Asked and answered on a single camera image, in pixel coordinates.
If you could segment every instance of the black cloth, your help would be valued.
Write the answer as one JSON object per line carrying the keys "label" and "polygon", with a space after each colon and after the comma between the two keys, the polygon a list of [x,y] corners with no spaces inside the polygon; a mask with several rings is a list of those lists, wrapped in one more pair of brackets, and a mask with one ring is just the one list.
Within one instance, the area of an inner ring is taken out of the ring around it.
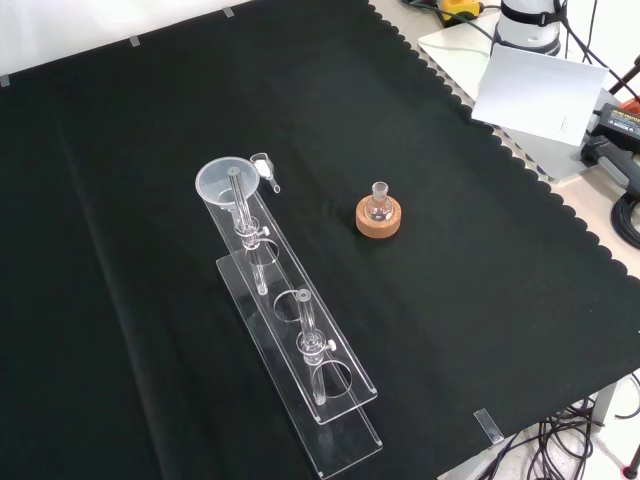
{"label": "black cloth", "polygon": [[[103,347],[117,356],[126,345],[130,369],[91,349],[64,374],[84,388],[95,379],[82,371],[109,364],[113,378],[100,385],[126,398],[111,405],[123,418],[110,424],[125,432],[147,421],[152,442],[132,435],[113,453],[135,463],[130,477],[146,468],[151,444],[166,479],[315,476],[215,266],[227,252],[194,180],[224,155],[269,153],[282,193],[267,188],[263,197],[378,388],[366,411],[384,449],[342,478],[433,478],[489,445],[476,410],[487,408],[510,435],[640,366],[640,282],[488,127],[471,122],[366,1],[256,0],[234,13],[12,76],[0,97],[5,118],[28,115],[25,99],[40,115],[9,132],[21,139],[10,138],[3,155],[16,174],[0,181],[5,198],[24,199],[9,221],[28,232],[20,219],[50,219],[32,237],[16,232],[31,248],[3,238],[3,250],[24,257],[5,281],[41,270],[56,285],[80,282],[92,307],[75,320],[59,316],[69,335],[47,354],[29,341],[54,328],[50,307],[33,298],[55,292],[24,286],[14,302],[34,310],[12,311],[25,342],[8,357],[58,374],[67,367],[51,357],[87,348],[96,315],[102,328],[120,325],[123,338]],[[37,199],[34,175],[43,177]],[[354,224],[376,180],[403,207],[400,231],[385,241]],[[53,208],[47,201],[60,192],[73,224],[36,207]],[[77,232],[83,243],[66,245]],[[31,259],[43,245],[50,254]],[[69,255],[56,256],[63,246]],[[83,256],[91,272],[74,270]],[[75,299],[58,300],[73,313]],[[36,401],[23,385],[4,391],[2,407],[27,398],[43,418],[56,415],[55,399]],[[71,399],[68,423],[99,429],[100,398]],[[82,455],[99,444],[45,427],[56,448],[31,461],[64,456],[95,477],[98,460]],[[16,418],[6,434],[28,429]],[[37,478],[10,456],[0,471]]]}

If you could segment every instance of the black power adapter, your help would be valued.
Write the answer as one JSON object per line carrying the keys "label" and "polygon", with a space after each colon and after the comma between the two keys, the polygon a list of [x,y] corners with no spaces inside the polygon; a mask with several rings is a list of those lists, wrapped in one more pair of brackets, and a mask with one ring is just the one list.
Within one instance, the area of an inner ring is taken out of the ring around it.
{"label": "black power adapter", "polygon": [[622,150],[640,153],[640,116],[607,103],[591,135],[603,135]]}

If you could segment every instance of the white wall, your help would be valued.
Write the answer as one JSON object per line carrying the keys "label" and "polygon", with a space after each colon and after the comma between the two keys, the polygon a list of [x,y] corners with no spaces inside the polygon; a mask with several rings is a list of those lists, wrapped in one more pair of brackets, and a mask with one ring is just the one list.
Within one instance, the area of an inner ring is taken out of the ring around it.
{"label": "white wall", "polygon": [[[589,37],[593,4],[594,0],[569,0],[569,24],[584,43]],[[640,0],[598,1],[591,50],[620,76],[627,73],[640,55],[638,18]],[[569,58],[582,60],[580,47],[574,41],[569,42]],[[614,83],[616,80],[609,75],[605,88],[610,88]],[[640,95],[640,75],[631,83],[631,88]],[[630,99],[631,94],[623,89],[616,97],[624,101]]]}
{"label": "white wall", "polygon": [[0,75],[248,0],[0,0]]}

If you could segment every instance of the circular hole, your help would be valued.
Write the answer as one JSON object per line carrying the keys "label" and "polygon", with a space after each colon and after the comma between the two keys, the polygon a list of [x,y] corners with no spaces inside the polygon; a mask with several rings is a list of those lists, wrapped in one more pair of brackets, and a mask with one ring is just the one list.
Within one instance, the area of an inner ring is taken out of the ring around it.
{"label": "circular hole", "polygon": [[252,162],[257,162],[260,160],[266,160],[267,158],[269,158],[269,156],[266,153],[256,153],[254,155],[251,155],[251,157],[249,157],[249,160]]}
{"label": "circular hole", "polygon": [[273,302],[273,311],[283,322],[297,322],[300,320],[300,311],[296,301],[297,290],[285,290],[276,297]]}
{"label": "circular hole", "polygon": [[384,182],[376,182],[371,187],[374,194],[383,195],[389,191],[389,186]]}
{"label": "circular hole", "polygon": [[328,398],[344,395],[351,388],[351,370],[338,360],[327,360],[318,365],[313,371],[314,380],[319,380],[319,375],[322,375],[325,395]]}
{"label": "circular hole", "polygon": [[258,244],[256,248],[244,252],[247,262],[256,267],[266,267],[276,263],[280,253],[278,244],[268,238],[262,238],[256,243]]}
{"label": "circular hole", "polygon": [[296,296],[299,301],[306,302],[307,300],[311,299],[311,292],[307,289],[298,290]]}

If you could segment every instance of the white paper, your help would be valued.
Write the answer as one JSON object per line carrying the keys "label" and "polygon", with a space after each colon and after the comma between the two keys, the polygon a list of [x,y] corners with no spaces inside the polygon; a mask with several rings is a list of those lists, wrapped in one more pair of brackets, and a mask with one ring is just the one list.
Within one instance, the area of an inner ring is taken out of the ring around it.
{"label": "white paper", "polygon": [[578,146],[607,73],[495,45],[472,118]]}
{"label": "white paper", "polygon": [[[473,23],[493,32],[499,18],[499,11],[483,13]],[[491,40],[475,28],[461,23],[420,37],[418,44],[467,95],[476,99],[478,85],[489,64]]]}

